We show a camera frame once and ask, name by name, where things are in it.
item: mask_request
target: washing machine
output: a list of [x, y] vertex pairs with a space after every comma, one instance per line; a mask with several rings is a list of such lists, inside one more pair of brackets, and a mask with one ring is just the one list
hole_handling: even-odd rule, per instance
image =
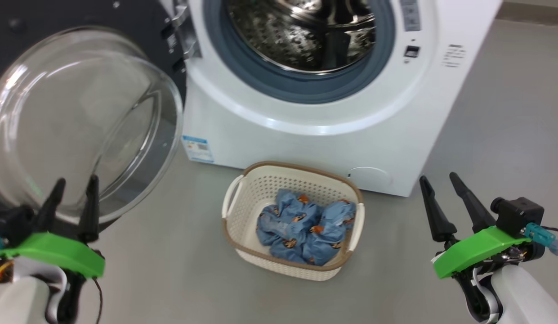
[[187, 0], [187, 155], [409, 196], [500, 3]]
[[498, 0], [0, 0], [0, 211], [92, 174], [100, 230], [183, 142], [244, 168], [295, 162], [407, 196]]

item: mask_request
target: black cable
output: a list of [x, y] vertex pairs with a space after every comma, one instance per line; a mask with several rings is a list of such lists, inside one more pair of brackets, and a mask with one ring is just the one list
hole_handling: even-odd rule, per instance
[[97, 321], [95, 322], [95, 324], [98, 324], [99, 321], [101, 320], [101, 313], [103, 312], [103, 291], [101, 290], [101, 286], [98, 284], [96, 278], [93, 278], [93, 282], [95, 283], [97, 289], [99, 290], [99, 314], [97, 316]]
[[546, 230], [554, 230], [555, 232], [558, 232], [558, 228], [556, 228], [556, 227], [548, 227], [548, 226], [541, 226], [541, 227], [546, 229]]

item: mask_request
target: white washing machine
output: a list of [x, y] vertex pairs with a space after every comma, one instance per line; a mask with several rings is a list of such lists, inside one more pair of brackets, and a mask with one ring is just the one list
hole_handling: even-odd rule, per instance
[[500, 3], [188, 0], [187, 154], [303, 164], [406, 197]]

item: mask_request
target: basket handle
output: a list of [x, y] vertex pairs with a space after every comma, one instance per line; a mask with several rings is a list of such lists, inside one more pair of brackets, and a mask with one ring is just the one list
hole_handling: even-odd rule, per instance
[[359, 203], [355, 215], [355, 225], [353, 225], [353, 234], [351, 234], [351, 242], [349, 243], [349, 251], [354, 251], [357, 247], [361, 232], [363, 232], [363, 225], [365, 225], [365, 205]]
[[231, 183], [231, 185], [229, 186], [229, 188], [227, 189], [227, 193], [225, 193], [225, 197], [223, 199], [223, 208], [221, 209], [221, 215], [223, 215], [224, 219], [226, 219], [227, 216], [230, 215], [230, 213], [233, 211], [233, 207], [235, 206], [235, 202], [237, 201], [237, 197], [239, 196], [239, 191], [242, 188], [241, 180], [244, 177], [245, 177], [244, 175], [240, 175], [237, 178], [235, 178]]

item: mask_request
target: green plastic bracket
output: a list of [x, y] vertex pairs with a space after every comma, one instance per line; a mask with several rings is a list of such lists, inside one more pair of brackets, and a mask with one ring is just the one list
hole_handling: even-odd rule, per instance
[[496, 226], [491, 226], [453, 244], [433, 266], [440, 279], [449, 278], [453, 273], [465, 270], [513, 245], [530, 241], [529, 238], [513, 238]]
[[35, 233], [16, 248], [0, 250], [0, 257], [24, 256], [80, 273], [85, 278], [99, 278], [105, 260], [87, 245], [51, 233]]

